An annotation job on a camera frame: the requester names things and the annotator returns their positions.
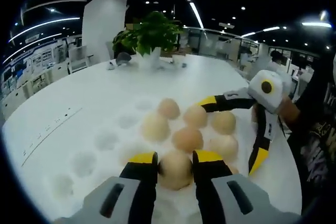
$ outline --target white desk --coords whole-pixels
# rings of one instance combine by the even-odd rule
[[[14,169],[37,207],[50,219],[71,215],[55,207],[44,190],[45,180],[62,167],[69,169],[69,155],[85,150],[83,139],[121,106],[136,96],[174,98],[181,106],[198,102],[208,95],[221,94],[247,86],[247,82],[226,62],[187,55],[184,69],[156,73],[138,68],[107,71],[103,62],[71,74],[45,87],[22,104],[6,121],[4,138]],[[50,134],[21,167],[21,149],[42,127],[68,108],[82,110]],[[250,119],[250,111],[241,113]],[[301,213],[301,188],[290,148],[279,134],[270,147],[269,158],[251,180],[268,192],[271,203],[282,211]]]

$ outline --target black ceiling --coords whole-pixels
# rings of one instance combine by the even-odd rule
[[[18,26],[13,26],[12,34],[15,35],[31,26],[47,22],[53,19],[64,17],[81,17],[85,2],[67,2],[50,4],[47,6],[29,10],[39,4],[57,0],[26,0],[23,4],[23,21],[21,23],[20,14],[14,19],[13,24],[18,22]],[[323,54],[333,52],[336,46],[336,34],[333,29],[307,28],[301,25],[305,20],[319,20],[319,14],[327,10],[329,17],[326,21],[335,23],[336,0],[192,0],[202,19],[205,28],[222,30],[218,25],[221,23],[231,23],[235,27],[225,31],[237,35],[243,35],[252,31],[260,31],[274,26],[286,26],[287,29],[280,29],[264,33],[258,33],[248,38],[257,40],[274,46],[291,47],[306,51]],[[141,18],[151,10],[166,10],[166,15],[172,18],[171,10],[175,7],[175,17],[183,24],[191,27],[199,27],[198,21],[192,12],[187,0],[129,0],[130,8],[127,19],[133,17]],[[54,24],[39,28],[32,33],[58,33],[65,26],[65,23]],[[81,33],[81,21],[67,22],[69,32]],[[14,40],[14,45],[7,51],[17,50],[21,46],[19,42],[24,41],[26,36],[20,36]]]

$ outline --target egg tray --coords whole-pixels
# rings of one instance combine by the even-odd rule
[[[83,141],[82,150],[69,157],[67,170],[56,172],[47,179],[50,197],[56,202],[60,217],[70,217],[78,211],[85,196],[107,178],[119,176],[134,155],[156,151],[160,161],[165,153],[174,149],[172,134],[186,126],[182,116],[187,108],[180,107],[181,115],[176,120],[169,120],[171,134],[164,142],[152,143],[141,135],[143,118],[155,111],[160,101],[159,98],[141,97],[121,108]],[[237,159],[230,164],[247,177],[248,150],[251,150],[256,134],[246,118],[246,110],[232,112],[237,121],[233,136],[239,147]],[[207,126],[200,129],[204,150],[208,150],[211,138],[220,136],[210,126],[212,118],[213,113],[209,113]],[[152,223],[202,223],[195,185],[171,191],[158,184],[156,194]]]

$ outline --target small object on table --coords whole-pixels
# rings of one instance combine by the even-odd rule
[[[171,98],[163,99],[158,107],[158,113],[167,119],[176,119],[180,115],[180,108]]]
[[[202,106],[193,105],[184,113],[183,120],[188,126],[199,129],[207,125],[208,115]]]
[[[218,153],[225,162],[231,162],[237,158],[238,141],[230,135],[219,136],[210,140],[209,149]]]
[[[121,52],[118,54],[115,62],[117,66],[120,66],[122,64],[127,64],[131,59],[132,57],[127,52]]]
[[[231,135],[236,128],[236,117],[230,111],[216,112],[211,126],[221,135]]]
[[[159,162],[158,183],[171,190],[180,190],[193,181],[189,157],[177,150],[168,152]]]
[[[203,136],[201,132],[194,127],[185,127],[173,134],[173,144],[176,149],[187,153],[203,148]]]
[[[168,120],[158,113],[150,113],[143,120],[141,133],[145,140],[162,142],[170,135]]]
[[[115,69],[116,67],[113,65],[112,61],[109,61],[108,62],[108,65],[107,65],[107,70],[113,70]]]

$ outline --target person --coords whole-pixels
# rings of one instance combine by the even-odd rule
[[[272,51],[269,55],[260,55],[256,62],[252,65],[249,73],[246,76],[247,80],[252,80],[252,78],[261,70],[267,69],[273,72],[280,70],[280,64],[283,59],[282,53],[278,51]]]
[[[288,144],[300,176],[302,212],[318,196],[335,192],[335,80],[336,55],[325,55],[298,101],[293,103],[285,96],[279,108],[280,117],[292,131]]]

